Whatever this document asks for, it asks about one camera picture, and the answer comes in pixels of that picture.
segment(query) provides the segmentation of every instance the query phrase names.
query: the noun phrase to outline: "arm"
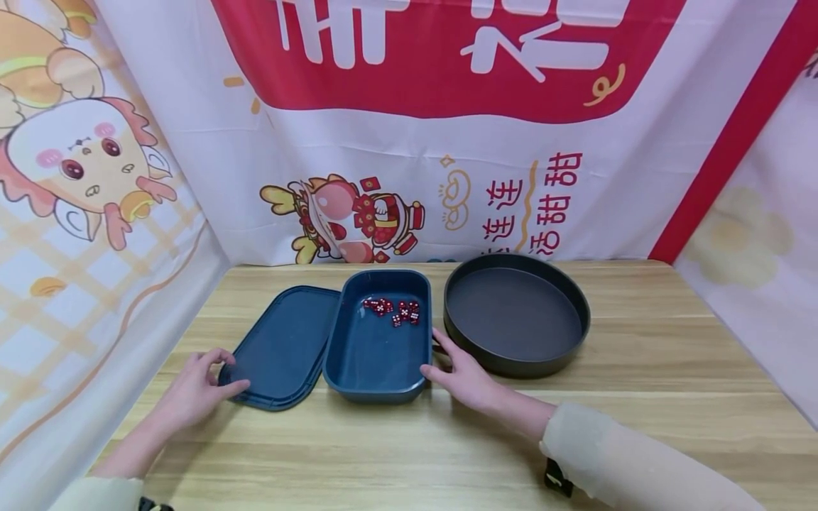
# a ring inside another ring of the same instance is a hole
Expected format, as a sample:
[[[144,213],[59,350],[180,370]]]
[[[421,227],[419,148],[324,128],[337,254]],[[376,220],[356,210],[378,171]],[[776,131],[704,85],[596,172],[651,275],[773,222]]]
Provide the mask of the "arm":
[[[249,387],[241,380],[219,387],[214,364],[235,364],[229,352],[194,353],[182,372],[145,417],[91,472],[74,482],[51,511],[133,511],[142,496],[142,479],[171,437],[209,415],[221,401]]]
[[[497,419],[556,461],[590,497],[628,511],[763,511],[738,485],[607,415],[571,403],[556,407],[501,386],[446,336],[435,338],[452,372],[425,365],[424,376],[458,401]]]

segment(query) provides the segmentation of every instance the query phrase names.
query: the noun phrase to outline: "dice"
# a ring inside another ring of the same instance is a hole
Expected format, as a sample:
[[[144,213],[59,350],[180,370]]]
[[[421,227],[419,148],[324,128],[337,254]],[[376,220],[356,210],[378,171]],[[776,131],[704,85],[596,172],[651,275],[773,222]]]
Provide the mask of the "dice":
[[[392,326],[397,328],[404,322],[409,322],[410,325],[418,325],[420,323],[420,304],[415,301],[401,300],[398,302],[397,314],[395,312],[395,304],[386,298],[367,298],[363,301],[364,308],[371,309],[376,316],[383,317],[390,314],[392,317]]]

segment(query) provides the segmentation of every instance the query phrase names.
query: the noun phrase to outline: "red stripe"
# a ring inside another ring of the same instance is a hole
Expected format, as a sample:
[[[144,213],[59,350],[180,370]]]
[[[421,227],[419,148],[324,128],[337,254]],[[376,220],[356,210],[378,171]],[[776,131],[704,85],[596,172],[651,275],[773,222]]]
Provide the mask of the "red stripe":
[[[818,47],[818,2],[798,0],[649,259],[673,264]]]

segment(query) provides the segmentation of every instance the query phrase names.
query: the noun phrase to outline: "cartoon eye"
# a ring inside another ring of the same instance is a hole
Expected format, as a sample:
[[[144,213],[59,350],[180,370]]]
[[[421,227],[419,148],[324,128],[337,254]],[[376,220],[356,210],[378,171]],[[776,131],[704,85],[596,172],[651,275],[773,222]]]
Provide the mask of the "cartoon eye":
[[[62,160],[60,170],[65,177],[68,177],[72,181],[82,179],[85,175],[85,169],[83,166],[80,165],[79,162],[73,161],[72,159]]]
[[[102,150],[105,151],[106,154],[109,156],[119,156],[122,154],[122,150],[119,148],[119,144],[116,143],[116,140],[113,138],[103,138],[102,139]]]

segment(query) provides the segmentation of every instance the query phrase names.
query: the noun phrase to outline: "yellow flower pattern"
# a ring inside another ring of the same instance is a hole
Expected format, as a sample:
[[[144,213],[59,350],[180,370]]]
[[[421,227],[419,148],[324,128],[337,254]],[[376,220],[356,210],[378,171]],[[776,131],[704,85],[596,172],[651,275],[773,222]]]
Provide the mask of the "yellow flower pattern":
[[[757,289],[778,272],[795,236],[763,198],[747,187],[725,189],[688,241],[683,257],[697,262],[702,276],[719,285]]]

